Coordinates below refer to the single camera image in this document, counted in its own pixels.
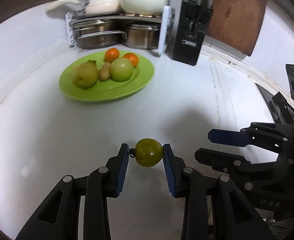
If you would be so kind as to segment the small green tomato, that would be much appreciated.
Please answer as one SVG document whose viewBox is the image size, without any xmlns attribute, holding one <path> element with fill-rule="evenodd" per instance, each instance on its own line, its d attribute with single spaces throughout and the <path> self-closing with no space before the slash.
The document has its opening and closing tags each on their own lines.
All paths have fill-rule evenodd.
<svg viewBox="0 0 294 240">
<path fill-rule="evenodd" d="M 129 149 L 129 156 L 142 167 L 153 167 L 163 158 L 163 146 L 161 143 L 152 138 L 139 140 L 135 148 Z"/>
</svg>

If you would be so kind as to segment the orange tangerine near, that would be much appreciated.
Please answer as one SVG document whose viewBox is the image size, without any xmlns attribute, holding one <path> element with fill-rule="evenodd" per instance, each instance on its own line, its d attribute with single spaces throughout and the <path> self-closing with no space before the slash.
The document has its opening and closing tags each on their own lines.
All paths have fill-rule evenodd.
<svg viewBox="0 0 294 240">
<path fill-rule="evenodd" d="M 137 65 L 139 64 L 139 59 L 137 55 L 135 55 L 134 53 L 126 53 L 123 56 L 123 58 L 130 60 L 131 64 L 133 65 L 133 68 L 137 67 Z"/>
</svg>

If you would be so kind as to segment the orange tangerine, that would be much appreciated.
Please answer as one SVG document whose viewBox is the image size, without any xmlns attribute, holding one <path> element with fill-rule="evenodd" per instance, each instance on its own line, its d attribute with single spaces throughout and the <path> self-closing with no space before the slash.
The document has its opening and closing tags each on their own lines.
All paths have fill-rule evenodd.
<svg viewBox="0 0 294 240">
<path fill-rule="evenodd" d="M 116 48 L 108 49 L 104 54 L 104 62 L 112 63 L 119 57 L 119 51 Z"/>
<path fill-rule="evenodd" d="M 130 60 L 131 64 L 133 65 L 133 68 L 137 67 L 137 65 L 139 64 L 139 59 L 137 55 L 135 55 L 134 53 L 126 53 L 123 56 L 123 58 Z"/>
</svg>

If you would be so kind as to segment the yellow-green apple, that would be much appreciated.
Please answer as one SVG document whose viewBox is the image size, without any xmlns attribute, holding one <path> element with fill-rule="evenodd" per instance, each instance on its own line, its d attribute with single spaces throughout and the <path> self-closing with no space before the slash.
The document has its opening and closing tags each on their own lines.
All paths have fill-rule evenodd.
<svg viewBox="0 0 294 240">
<path fill-rule="evenodd" d="M 133 75 L 134 67 L 127 58 L 120 57 L 111 63 L 110 75 L 112 79 L 119 82 L 129 80 Z"/>
</svg>

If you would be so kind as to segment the black knife block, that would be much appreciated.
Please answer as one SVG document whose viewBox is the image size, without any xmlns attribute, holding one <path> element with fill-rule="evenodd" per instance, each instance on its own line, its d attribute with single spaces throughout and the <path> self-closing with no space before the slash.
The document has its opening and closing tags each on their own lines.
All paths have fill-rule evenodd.
<svg viewBox="0 0 294 240">
<path fill-rule="evenodd" d="M 213 9 L 196 0 L 183 1 L 172 59 L 194 66 L 197 64 Z"/>
</svg>

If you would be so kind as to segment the steel pot lower right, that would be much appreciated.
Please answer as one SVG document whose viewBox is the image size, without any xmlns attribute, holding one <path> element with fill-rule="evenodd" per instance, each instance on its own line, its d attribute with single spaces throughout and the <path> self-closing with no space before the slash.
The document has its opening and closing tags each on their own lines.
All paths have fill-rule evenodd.
<svg viewBox="0 0 294 240">
<path fill-rule="evenodd" d="M 124 45 L 129 48 L 154 50 L 158 48 L 160 25 L 148 22 L 130 23 L 126 26 L 127 39 Z"/>
</svg>

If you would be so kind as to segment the steel pot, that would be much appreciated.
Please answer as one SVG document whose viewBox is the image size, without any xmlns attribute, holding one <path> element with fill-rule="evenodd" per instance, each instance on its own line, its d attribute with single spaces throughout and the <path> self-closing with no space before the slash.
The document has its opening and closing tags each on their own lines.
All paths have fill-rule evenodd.
<svg viewBox="0 0 294 240">
<path fill-rule="evenodd" d="M 127 39 L 123 22 L 117 20 L 93 20 L 73 26 L 76 45 L 81 49 L 111 47 Z"/>
<path fill-rule="evenodd" d="M 130 23 L 126 26 L 127 39 L 124 45 L 129 48 L 154 50 L 158 48 L 160 25 L 148 22 Z"/>
</svg>

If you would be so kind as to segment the grey white pot rack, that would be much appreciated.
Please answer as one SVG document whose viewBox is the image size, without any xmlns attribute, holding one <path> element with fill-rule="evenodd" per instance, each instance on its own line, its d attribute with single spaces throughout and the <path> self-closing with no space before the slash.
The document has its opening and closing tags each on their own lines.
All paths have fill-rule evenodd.
<svg viewBox="0 0 294 240">
<path fill-rule="evenodd" d="M 65 15 L 71 47 L 99 49 L 123 43 L 140 50 L 153 50 L 162 56 L 172 37 L 176 10 L 163 7 L 160 16 L 140 14 L 106 14 L 86 16 L 82 11 Z"/>
</svg>

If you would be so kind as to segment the brown kiwi upper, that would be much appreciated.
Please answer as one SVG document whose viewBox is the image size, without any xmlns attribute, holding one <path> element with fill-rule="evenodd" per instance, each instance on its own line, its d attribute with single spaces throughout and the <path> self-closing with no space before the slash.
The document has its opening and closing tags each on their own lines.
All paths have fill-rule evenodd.
<svg viewBox="0 0 294 240">
<path fill-rule="evenodd" d="M 99 80 L 107 81 L 110 78 L 111 63 L 105 62 L 99 70 Z"/>
</svg>

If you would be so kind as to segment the wooden cutting board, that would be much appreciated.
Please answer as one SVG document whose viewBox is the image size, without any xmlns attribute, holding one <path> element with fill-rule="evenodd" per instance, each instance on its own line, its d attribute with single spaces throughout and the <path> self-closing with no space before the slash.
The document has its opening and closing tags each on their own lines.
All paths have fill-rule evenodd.
<svg viewBox="0 0 294 240">
<path fill-rule="evenodd" d="M 263 23 L 267 0 L 213 0 L 207 36 L 251 56 Z"/>
</svg>

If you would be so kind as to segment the orange tangerine far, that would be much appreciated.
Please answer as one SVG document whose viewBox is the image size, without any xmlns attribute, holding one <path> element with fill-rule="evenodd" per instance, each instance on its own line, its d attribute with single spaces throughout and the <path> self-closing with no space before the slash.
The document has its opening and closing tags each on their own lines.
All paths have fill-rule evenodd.
<svg viewBox="0 0 294 240">
<path fill-rule="evenodd" d="M 108 49 L 104 54 L 104 62 L 112 63 L 119 57 L 119 51 L 116 48 Z"/>
</svg>

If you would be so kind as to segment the yellow pear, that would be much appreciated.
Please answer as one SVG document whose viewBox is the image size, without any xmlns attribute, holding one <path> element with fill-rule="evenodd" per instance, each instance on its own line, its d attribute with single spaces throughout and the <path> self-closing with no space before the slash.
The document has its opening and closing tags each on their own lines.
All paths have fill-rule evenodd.
<svg viewBox="0 0 294 240">
<path fill-rule="evenodd" d="M 96 84 L 98 77 L 96 61 L 88 60 L 75 68 L 72 82 L 77 87 L 90 88 Z"/>
</svg>

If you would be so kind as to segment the steel pot lower left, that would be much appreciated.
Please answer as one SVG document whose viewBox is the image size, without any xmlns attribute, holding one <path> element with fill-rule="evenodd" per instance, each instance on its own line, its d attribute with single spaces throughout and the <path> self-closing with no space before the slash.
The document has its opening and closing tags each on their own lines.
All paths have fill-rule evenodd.
<svg viewBox="0 0 294 240">
<path fill-rule="evenodd" d="M 123 22 L 117 20 L 93 20 L 73 26 L 76 45 L 81 49 L 111 47 L 127 39 Z"/>
</svg>

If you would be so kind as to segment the white frying pan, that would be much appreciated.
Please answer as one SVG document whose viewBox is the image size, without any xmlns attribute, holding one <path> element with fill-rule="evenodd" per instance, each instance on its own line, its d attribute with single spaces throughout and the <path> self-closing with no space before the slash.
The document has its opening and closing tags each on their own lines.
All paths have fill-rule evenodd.
<svg viewBox="0 0 294 240">
<path fill-rule="evenodd" d="M 58 0 L 54 1 L 46 7 L 46 11 L 51 11 L 63 5 L 73 4 L 80 5 L 86 16 L 100 16 L 106 14 L 117 14 L 123 12 L 120 0 Z"/>
</svg>

